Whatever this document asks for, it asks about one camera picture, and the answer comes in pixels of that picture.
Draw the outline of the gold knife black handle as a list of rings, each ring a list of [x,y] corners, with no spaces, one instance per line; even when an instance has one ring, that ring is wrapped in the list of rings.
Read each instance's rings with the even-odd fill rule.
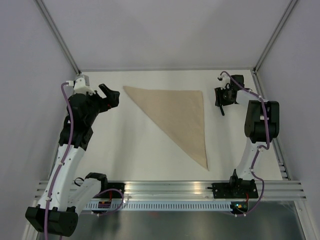
[[[225,112],[224,112],[224,110],[223,110],[223,106],[219,106],[219,109],[220,109],[221,115],[222,115],[222,116],[225,116]]]

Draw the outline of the beige cloth napkin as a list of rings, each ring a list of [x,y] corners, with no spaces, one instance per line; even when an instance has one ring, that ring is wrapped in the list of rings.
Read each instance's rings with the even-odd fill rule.
[[[124,86],[130,99],[190,158],[208,170],[205,109],[200,90]]]

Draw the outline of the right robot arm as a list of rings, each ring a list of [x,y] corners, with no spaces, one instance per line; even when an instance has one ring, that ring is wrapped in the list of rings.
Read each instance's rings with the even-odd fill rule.
[[[224,87],[217,87],[215,92],[215,106],[221,115],[223,107],[241,105],[246,107],[244,134],[246,145],[238,166],[234,169],[229,183],[225,185],[231,196],[241,197],[247,189],[255,186],[254,167],[258,163],[260,152],[269,150],[272,140],[280,132],[280,104],[277,101],[266,100],[250,88],[246,88],[243,75],[230,75],[222,71],[217,78],[227,81]]]

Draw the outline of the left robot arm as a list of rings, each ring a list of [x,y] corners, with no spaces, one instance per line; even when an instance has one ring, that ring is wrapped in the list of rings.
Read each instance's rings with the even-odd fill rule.
[[[50,235],[70,237],[91,199],[104,198],[113,192],[124,198],[119,189],[110,187],[105,174],[97,172],[88,173],[77,190],[70,193],[75,172],[93,135],[95,119],[116,108],[120,102],[119,91],[111,90],[105,84],[98,87],[104,97],[88,86],[84,92],[75,91],[64,97],[67,115],[58,141],[55,165],[36,206],[29,206],[25,212],[28,222],[43,233],[46,240]]]

